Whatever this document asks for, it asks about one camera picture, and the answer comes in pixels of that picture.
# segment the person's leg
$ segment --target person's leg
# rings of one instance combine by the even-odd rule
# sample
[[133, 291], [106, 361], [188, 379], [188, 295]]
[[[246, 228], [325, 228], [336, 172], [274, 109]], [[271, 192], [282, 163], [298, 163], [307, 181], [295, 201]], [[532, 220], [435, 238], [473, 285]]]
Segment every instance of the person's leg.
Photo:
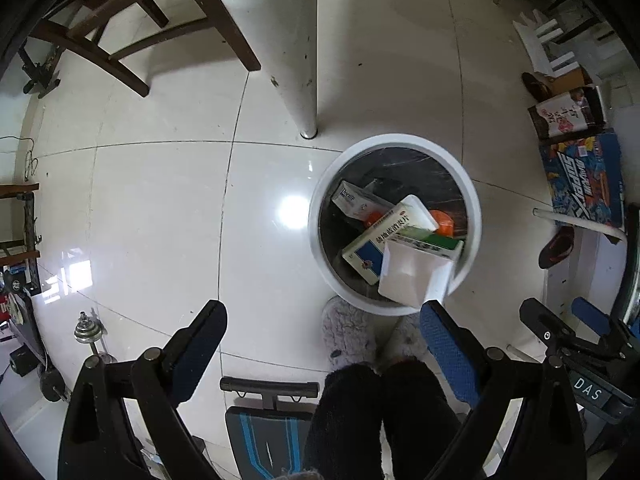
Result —
[[303, 468], [325, 480], [382, 480], [382, 380], [370, 315], [340, 298], [322, 313], [332, 370], [306, 438]]
[[428, 353], [417, 327], [407, 316], [385, 348], [396, 363], [382, 375], [383, 420], [396, 480], [423, 480], [460, 428], [436, 375], [419, 361]]

